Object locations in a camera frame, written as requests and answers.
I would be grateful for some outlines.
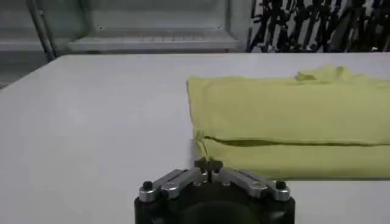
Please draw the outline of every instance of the towel fold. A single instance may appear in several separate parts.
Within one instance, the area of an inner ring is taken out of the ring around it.
[[[324,66],[188,81],[203,155],[270,177],[390,177],[390,81]]]

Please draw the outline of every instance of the black equipment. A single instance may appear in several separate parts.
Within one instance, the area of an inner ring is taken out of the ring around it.
[[[135,200],[136,224],[294,223],[295,201],[283,181],[200,160],[146,181]]]

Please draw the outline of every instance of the white table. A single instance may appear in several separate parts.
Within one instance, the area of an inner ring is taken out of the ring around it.
[[[390,54],[65,56],[0,92],[0,223],[134,223],[144,180],[191,166],[190,75],[326,63],[390,77]],[[389,223],[390,181],[290,181],[296,223]]]

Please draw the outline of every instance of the white shelf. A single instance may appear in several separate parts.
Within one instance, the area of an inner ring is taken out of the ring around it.
[[[34,29],[0,29],[0,51],[42,51]]]
[[[239,41],[219,29],[99,30],[69,43],[74,51],[234,49]]]

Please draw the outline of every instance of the black screw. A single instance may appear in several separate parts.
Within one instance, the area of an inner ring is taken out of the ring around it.
[[[143,184],[142,184],[142,187],[144,189],[144,191],[151,191],[153,189],[153,182],[151,181],[145,181]]]
[[[286,189],[286,182],[284,181],[276,181],[276,189],[278,190],[284,190]]]

